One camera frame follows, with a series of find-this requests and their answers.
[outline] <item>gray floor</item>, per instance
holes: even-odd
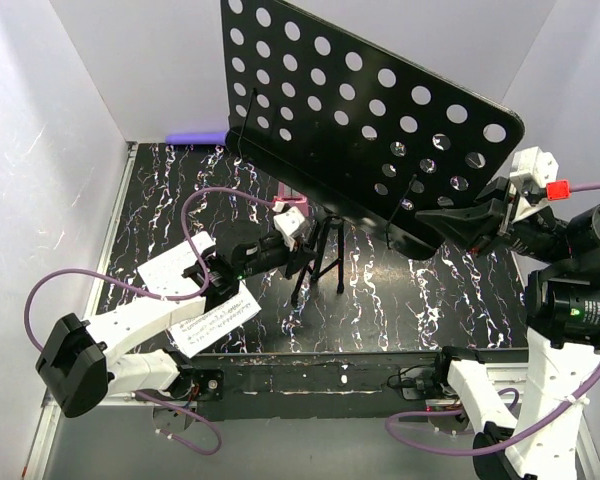
[[[156,435],[151,416],[150,407],[102,406],[63,418],[44,479],[476,478],[470,459],[404,447],[385,432],[382,419],[226,421],[219,424],[224,447],[202,457]],[[471,436],[451,441],[433,432],[405,433],[440,446],[471,446]],[[198,424],[184,436],[212,445],[213,435]]]

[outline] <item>tripod leg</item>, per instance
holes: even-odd
[[[344,292],[344,224],[338,227],[338,293]]]
[[[315,283],[320,278],[320,268],[322,267],[322,259],[324,258],[324,249],[327,246],[327,239],[329,238],[329,231],[331,228],[331,218],[327,218],[322,225],[322,230],[318,236],[318,250],[316,253],[318,256],[313,262],[313,272],[311,273],[311,283]]]
[[[311,234],[309,235],[308,247],[313,250],[316,246],[316,242],[318,241],[318,235],[322,231],[322,225],[320,222],[316,221],[311,229]],[[294,307],[298,306],[298,294],[300,293],[300,289],[302,288],[302,282],[304,282],[304,277],[307,274],[307,271],[310,271],[309,265],[305,266],[298,275],[298,279],[296,280],[296,286],[291,293],[291,305]]]

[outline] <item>black marble table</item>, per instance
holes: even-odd
[[[203,187],[228,186],[271,200],[278,181],[221,147],[141,144],[124,201],[108,274],[144,286],[136,266],[184,240],[180,209]],[[253,241],[273,228],[265,207],[226,194],[208,194],[189,214],[192,232],[206,229],[220,251]],[[525,347],[522,285],[511,254],[474,258],[443,245],[428,261],[412,261],[384,242],[346,224],[345,291],[336,294],[336,271],[309,288],[296,308],[295,282],[275,271],[247,279],[262,311],[210,346],[214,353],[355,352],[430,350],[444,345]],[[323,265],[335,258],[335,232]],[[99,312],[133,294],[105,285]],[[139,351],[168,344],[167,335]]]

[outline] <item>pink object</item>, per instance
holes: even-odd
[[[292,207],[298,207],[305,217],[309,216],[309,203],[307,202],[307,197],[296,192],[282,182],[278,183],[278,195],[273,198],[273,201],[285,202]]]

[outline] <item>round hole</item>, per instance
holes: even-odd
[[[459,192],[464,192],[467,188],[469,188],[469,182],[467,182],[467,179],[464,177],[451,177],[450,183],[451,186]]]
[[[231,41],[236,45],[242,45],[244,43],[244,35],[237,28],[232,28],[229,32],[229,36],[231,37]]]
[[[322,102],[318,97],[311,95],[309,98],[307,98],[307,103],[309,104],[309,108],[315,112],[322,110]]]
[[[345,100],[353,100],[356,96],[356,91],[348,83],[340,85],[340,96]]]
[[[238,57],[233,57],[231,59],[231,65],[233,65],[233,68],[235,69],[236,72],[239,72],[239,73],[244,72],[244,62],[242,60],[240,60]]]
[[[418,85],[411,90],[411,98],[413,98],[413,101],[418,105],[426,105],[431,101],[431,92],[427,87]]]
[[[436,133],[433,136],[433,146],[438,150],[446,152],[451,148],[451,140],[444,133]]]
[[[451,105],[447,108],[447,118],[453,123],[463,123],[469,115],[462,105]]]
[[[407,154],[407,148],[404,146],[404,143],[393,142],[391,144],[391,153],[396,157],[404,157]]]
[[[280,115],[282,115],[282,118],[284,118],[287,121],[291,121],[293,120],[293,112],[291,111],[291,109],[289,107],[282,107],[280,109]]]
[[[344,57],[344,61],[347,64],[347,67],[354,72],[357,72],[362,68],[362,57],[360,57],[360,55],[358,55],[356,52],[347,53],[347,55]]]
[[[371,113],[373,113],[375,116],[381,117],[387,112],[387,107],[385,107],[384,103],[382,103],[380,100],[374,98],[369,102],[369,110],[371,110]]]
[[[241,83],[238,83],[238,82],[234,83],[233,84],[233,89],[241,97],[244,97],[247,94],[247,89],[244,88],[244,85],[242,85]]]
[[[256,10],[256,19],[263,27],[268,27],[271,25],[271,15],[269,15],[269,12],[266,8],[260,7],[258,10]]]
[[[285,140],[287,142],[289,140],[291,140],[291,132],[289,130],[287,130],[286,128],[280,129],[280,136],[282,137],[283,140]]]
[[[376,183],[373,188],[378,195],[386,195],[389,193],[389,189],[381,183]]]
[[[291,85],[289,82],[284,82],[282,84],[282,93],[284,93],[287,97],[295,97],[296,89],[293,88],[293,85]]]
[[[424,185],[420,180],[414,180],[411,182],[411,191],[414,193],[422,193],[424,192]]]
[[[269,74],[267,72],[265,72],[264,70],[260,69],[256,72],[256,77],[258,77],[258,80],[260,80],[260,83],[262,83],[263,85],[268,85],[269,84]]]
[[[438,197],[438,205],[440,205],[442,208],[453,207],[453,200],[451,200],[449,197]]]
[[[298,61],[296,60],[296,57],[289,53],[282,57],[282,63],[290,72],[295,72],[298,69]]]
[[[406,133],[413,133],[418,130],[418,122],[416,122],[416,119],[413,117],[402,117],[400,119],[400,128]]]
[[[396,74],[388,68],[383,68],[378,72],[378,81],[385,88],[391,88],[396,84]]]
[[[396,167],[391,165],[390,163],[385,163],[382,166],[382,173],[387,177],[395,177],[396,176]]]
[[[311,70],[311,80],[313,80],[313,83],[316,85],[324,85],[327,81],[327,77],[322,70],[314,68]]]
[[[258,117],[258,125],[266,130],[269,128],[269,121],[264,117]]]
[[[434,173],[438,169],[438,167],[436,165],[436,162],[434,162],[430,158],[423,158],[422,160],[420,160],[420,169],[424,173]]]
[[[229,8],[233,13],[242,13],[242,1],[241,0],[229,0]]]
[[[269,45],[262,40],[259,40],[258,43],[256,43],[256,50],[262,58],[269,58],[269,55],[271,55],[271,49],[269,48]]]
[[[367,140],[375,140],[378,138],[378,133],[376,132],[375,128],[365,125],[362,127],[362,136]]]
[[[293,22],[287,22],[285,24],[284,33],[287,34],[287,37],[289,38],[289,40],[292,40],[294,42],[296,42],[300,39],[300,29]]]
[[[331,53],[331,44],[329,43],[329,40],[324,37],[316,37],[313,45],[316,47],[316,52],[323,57],[326,57]]]
[[[333,114],[333,118],[336,119],[336,122],[339,125],[347,125],[349,123],[349,117],[346,113],[344,113],[342,110],[337,110],[334,114]]]
[[[256,100],[262,108],[269,108],[269,99],[267,97],[265,97],[264,95],[262,95],[262,94],[258,95],[256,97]]]
[[[476,170],[484,167],[487,164],[487,161],[484,158],[484,155],[478,152],[471,152],[464,157],[464,161],[471,168],[475,168]]]
[[[491,143],[500,143],[507,136],[507,132],[502,125],[498,125],[497,123],[492,123],[491,125],[484,127],[483,134],[484,138]]]

